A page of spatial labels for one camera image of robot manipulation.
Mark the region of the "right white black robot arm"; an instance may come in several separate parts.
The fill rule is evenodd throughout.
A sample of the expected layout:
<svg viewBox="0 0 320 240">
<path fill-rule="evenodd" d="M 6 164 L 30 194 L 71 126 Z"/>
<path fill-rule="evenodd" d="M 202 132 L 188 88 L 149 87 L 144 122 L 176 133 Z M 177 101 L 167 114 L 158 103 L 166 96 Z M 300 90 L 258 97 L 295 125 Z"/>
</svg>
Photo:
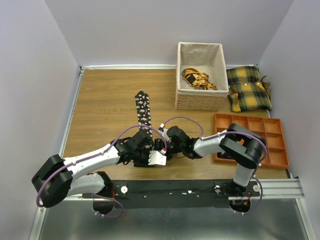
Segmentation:
<svg viewBox="0 0 320 240">
<path fill-rule="evenodd" d="M 167 160 L 180 153 L 189 159 L 220 153 L 236 161 L 235 174 L 226 189 L 230 196 L 239 197 L 248 191 L 251 178 L 268 156 L 266 141 L 236 123 L 208 137 L 191 138 L 176 125 L 168 129 L 161 126 L 159 132 L 162 138 L 154 140 L 153 149 L 162 151 Z"/>
</svg>

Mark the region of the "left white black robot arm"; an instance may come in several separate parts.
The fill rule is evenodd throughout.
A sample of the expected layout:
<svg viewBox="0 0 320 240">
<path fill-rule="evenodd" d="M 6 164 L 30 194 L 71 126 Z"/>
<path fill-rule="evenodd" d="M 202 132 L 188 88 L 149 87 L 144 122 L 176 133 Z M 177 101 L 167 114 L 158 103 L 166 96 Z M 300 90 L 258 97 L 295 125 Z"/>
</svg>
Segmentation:
<svg viewBox="0 0 320 240">
<path fill-rule="evenodd" d="M 151 132 L 140 129 L 132 137 L 117 138 L 104 147 L 79 156 L 62 158 L 59 154 L 50 156 L 32 177 L 37 191 L 36 205 L 50 208 L 64 200 L 72 185 L 79 178 L 104 167 L 129 162 L 148 164 L 152 145 Z"/>
</svg>

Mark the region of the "black floral tie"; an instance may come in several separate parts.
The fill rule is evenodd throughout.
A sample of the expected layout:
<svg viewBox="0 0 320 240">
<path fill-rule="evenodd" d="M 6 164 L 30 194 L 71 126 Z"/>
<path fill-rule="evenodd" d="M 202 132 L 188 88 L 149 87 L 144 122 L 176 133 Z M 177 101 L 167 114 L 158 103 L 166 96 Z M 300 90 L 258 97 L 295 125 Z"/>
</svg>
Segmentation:
<svg viewBox="0 0 320 240">
<path fill-rule="evenodd" d="M 135 106 L 138 128 L 147 132 L 151 139 L 153 139 L 152 130 L 147 127 L 152 126 L 149 95 L 142 90 L 139 91 L 135 96 Z"/>
</svg>

